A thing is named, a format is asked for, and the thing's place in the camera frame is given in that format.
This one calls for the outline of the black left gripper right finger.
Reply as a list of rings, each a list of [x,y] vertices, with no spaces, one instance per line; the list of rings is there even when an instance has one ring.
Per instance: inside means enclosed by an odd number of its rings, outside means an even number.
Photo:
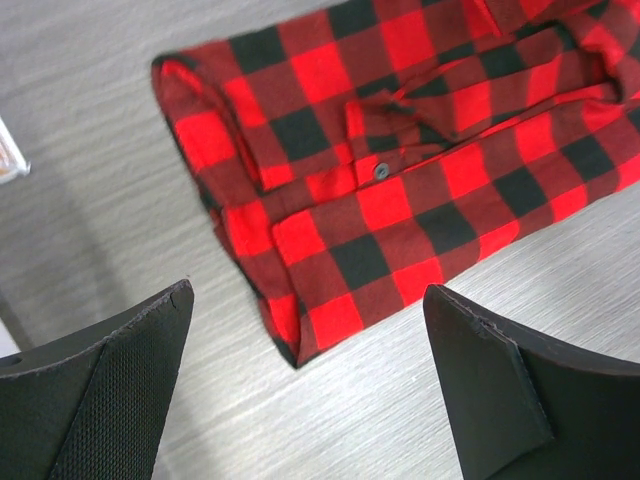
[[[443,285],[427,288],[423,310],[464,478],[638,478],[638,364]]]

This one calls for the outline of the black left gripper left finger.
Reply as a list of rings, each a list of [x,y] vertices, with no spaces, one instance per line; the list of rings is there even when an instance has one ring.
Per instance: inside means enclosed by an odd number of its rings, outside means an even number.
[[[191,323],[180,280],[1,360],[4,479],[149,479]]]

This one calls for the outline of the red black plaid shirt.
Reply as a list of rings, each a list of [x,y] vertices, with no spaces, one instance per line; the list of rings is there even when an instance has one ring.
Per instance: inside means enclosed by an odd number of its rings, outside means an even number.
[[[635,1],[347,1],[151,83],[295,368],[639,179]]]

